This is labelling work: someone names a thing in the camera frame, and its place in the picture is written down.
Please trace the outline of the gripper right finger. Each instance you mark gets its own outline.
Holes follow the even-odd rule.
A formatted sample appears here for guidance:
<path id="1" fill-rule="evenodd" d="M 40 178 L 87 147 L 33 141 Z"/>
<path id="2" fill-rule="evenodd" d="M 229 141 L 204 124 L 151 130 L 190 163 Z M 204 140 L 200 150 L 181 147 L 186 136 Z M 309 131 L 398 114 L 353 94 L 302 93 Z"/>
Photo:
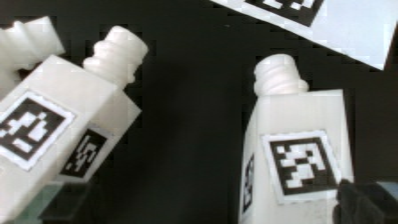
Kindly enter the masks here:
<path id="1" fill-rule="evenodd" d="M 398 182 L 342 180 L 335 199 L 334 224 L 398 224 Z"/>

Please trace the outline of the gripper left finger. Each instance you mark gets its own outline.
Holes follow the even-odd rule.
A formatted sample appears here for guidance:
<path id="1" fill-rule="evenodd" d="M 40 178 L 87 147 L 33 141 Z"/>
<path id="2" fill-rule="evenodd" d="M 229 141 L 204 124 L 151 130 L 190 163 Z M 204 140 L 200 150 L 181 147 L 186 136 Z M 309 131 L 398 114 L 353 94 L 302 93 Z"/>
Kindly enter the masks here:
<path id="1" fill-rule="evenodd" d="M 67 183 L 39 214 L 42 224 L 95 224 L 94 186 Z"/>

